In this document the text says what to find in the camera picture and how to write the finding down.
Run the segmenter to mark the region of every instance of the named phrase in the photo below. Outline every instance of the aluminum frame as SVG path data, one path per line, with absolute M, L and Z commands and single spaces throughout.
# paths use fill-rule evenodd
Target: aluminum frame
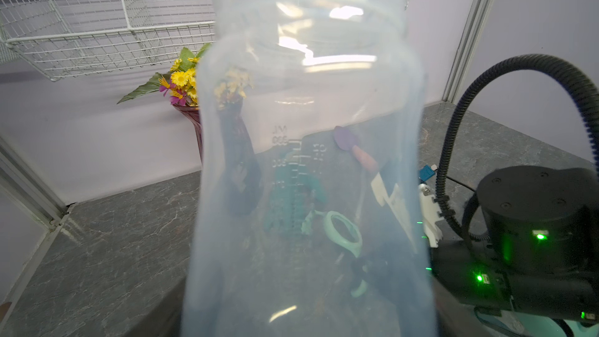
M 23 271 L 19 275 L 19 278 L 8 292 L 5 301 L 11 302 L 12 304 L 10 305 L 7 313 L 4 315 L 4 318 L 0 322 L 0 335 L 2 334 L 4 326 L 6 325 L 6 323 L 8 323 L 8 318 L 10 317 L 10 314 L 12 314 L 15 307 L 17 306 L 19 298 L 21 298 L 21 296 L 23 295 L 23 292 L 25 291 L 27 284 L 34 276 L 37 267 L 40 266 L 41 261 L 44 258 L 44 256 L 46 256 L 46 253 L 50 249 L 50 246 L 52 245 L 58 234 L 61 232 L 62 227 L 64 223 L 67 221 L 68 217 L 69 214 L 67 213 L 57 223 L 56 228 L 46 234 L 46 236 L 42 239 L 41 243 L 39 244 L 38 248 L 33 253 L 32 257 L 26 263 L 25 267 L 23 268 Z
M 56 194 L 0 138 L 0 188 L 34 220 L 50 231 L 65 213 L 66 206 Z
M 488 16 L 491 2 L 492 0 L 474 0 L 472 3 L 442 101 L 450 101 L 455 104 L 460 99 L 459 93 L 465 90 L 464 79 L 468 74 L 472 55 Z

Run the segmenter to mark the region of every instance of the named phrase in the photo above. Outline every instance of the black clamp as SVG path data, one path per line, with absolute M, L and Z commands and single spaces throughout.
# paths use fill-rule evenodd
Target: black clamp
M 448 202 L 449 201 L 449 196 L 448 195 L 444 195 L 444 196 L 441 196 L 440 198 L 435 198 L 432 201 L 435 202 L 435 203 L 438 203 L 438 202 Z
M 455 211 L 453 209 L 448 209 L 446 212 L 439 213 L 440 217 L 447 217 L 455 215 Z

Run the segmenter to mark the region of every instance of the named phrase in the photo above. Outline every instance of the black cable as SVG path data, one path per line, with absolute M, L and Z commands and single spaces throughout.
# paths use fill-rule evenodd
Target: black cable
M 481 317 L 479 316 L 479 307 L 478 307 L 478 306 L 476 306 L 476 307 L 475 307 L 475 316 L 476 316 L 476 318 L 477 318 L 477 319 L 478 319 L 478 320 L 479 320 L 479 321 L 480 321 L 480 322 L 481 322 L 483 325 L 485 325 L 485 326 L 488 326 L 488 327 L 489 327 L 489 328 L 491 328 L 492 330 L 496 330 L 497 332 L 499 332 L 499 333 L 501 333 L 501 334 L 504 334 L 504 335 L 506 335 L 506 336 L 508 336 L 508 337 L 530 337 L 530 336 L 528 336 L 528 335 L 523 335 L 523 334 L 521 334 L 521 333 L 516 333 L 516 332 L 513 332 L 513 331 L 511 331 L 511 330 L 509 330 L 509 329 L 506 329 L 506 328 L 504 328 L 504 327 L 500 327 L 500 326 L 498 326 L 498 325 L 495 325 L 495 324 L 491 323 L 490 321 L 486 321 L 485 319 L 483 319 L 483 318 L 481 318 Z
M 574 332 L 572 332 L 572 328 L 570 328 L 568 323 L 566 323 L 563 319 L 552 318 L 551 320 L 553 320 L 555 322 L 555 324 L 557 324 L 560 328 L 562 328 L 562 330 L 564 331 L 565 337 L 574 337 Z
M 485 258 L 484 256 L 478 255 L 478 253 L 476 253 L 472 247 L 473 240 L 471 238 L 472 235 L 470 234 L 470 222 L 472 221 L 472 218 L 474 217 L 478 207 L 479 207 L 479 198 L 476 195 L 476 193 L 474 193 L 472 195 L 472 197 L 470 197 L 470 199 L 468 199 L 468 202 L 466 203 L 466 206 L 464 207 L 464 215 L 462 216 L 462 234 L 460 236 L 462 236 L 462 239 L 464 240 L 464 244 L 466 245 L 466 248 L 468 249 L 468 251 L 470 251 L 470 254 L 476 260 L 490 266 L 491 268 L 496 268 L 497 266 L 495 266 L 494 263 L 487 260 L 487 258 Z
M 532 54 L 504 60 L 483 72 L 466 89 L 453 111 L 445 134 L 441 159 L 437 169 L 436 200 L 439 207 L 441 207 L 441 214 L 445 217 L 451 229 L 459 236 L 462 236 L 462 227 L 453 216 L 455 212 L 449 208 L 449 197 L 445 194 L 445 182 L 460 123 L 472 100 L 485 86 L 506 73 L 522 70 L 540 71 L 550 76 L 570 95 L 587 128 L 599 177 L 599 93 L 591 80 L 577 67 L 555 56 Z M 486 241 L 489 239 L 486 233 L 484 235 L 468 233 L 468 235 L 472 241 Z
M 453 178 L 453 177 L 447 176 L 447 179 L 448 179 L 448 180 L 450 180 L 450 181 L 453 181 L 454 183 L 457 183 L 458 185 L 462 185 L 462 186 L 463 186 L 463 187 L 465 187 L 466 189 L 469 189 L 470 191 L 474 191 L 474 192 L 476 193 L 476 190 L 475 190 L 475 189 L 471 188 L 470 186 L 466 185 L 465 183 L 462 183 L 462 182 L 460 182 L 460 181 L 456 180 L 456 179 L 455 179 L 455 178 Z

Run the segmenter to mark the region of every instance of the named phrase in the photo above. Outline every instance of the flower vase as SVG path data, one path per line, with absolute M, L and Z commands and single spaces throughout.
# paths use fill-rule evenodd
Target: flower vase
M 180 106 L 173 105 L 177 111 L 181 112 L 183 116 L 187 117 L 193 124 L 193 128 L 195 129 L 195 136 L 198 139 L 198 150 L 199 150 L 199 159 L 203 162 L 203 147 L 202 147 L 202 123 L 199 119 L 199 107 L 189 107 L 189 106 Z
M 262 172 L 251 138 L 241 117 L 243 101 L 226 104 L 219 111 L 224 145 L 225 172 L 221 190 L 229 191 L 225 205 L 229 212 L 248 215 L 262 196 Z

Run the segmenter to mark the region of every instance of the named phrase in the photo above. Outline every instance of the white bracket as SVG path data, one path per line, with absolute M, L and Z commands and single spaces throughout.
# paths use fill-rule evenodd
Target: white bracket
M 435 202 L 435 196 L 431 189 L 424 183 L 418 185 L 418 196 L 420 197 L 424 234 L 431 247 L 438 247 L 438 242 L 443 238 L 443 233 L 436 224 L 437 221 L 443 220 L 440 217 L 441 207 Z

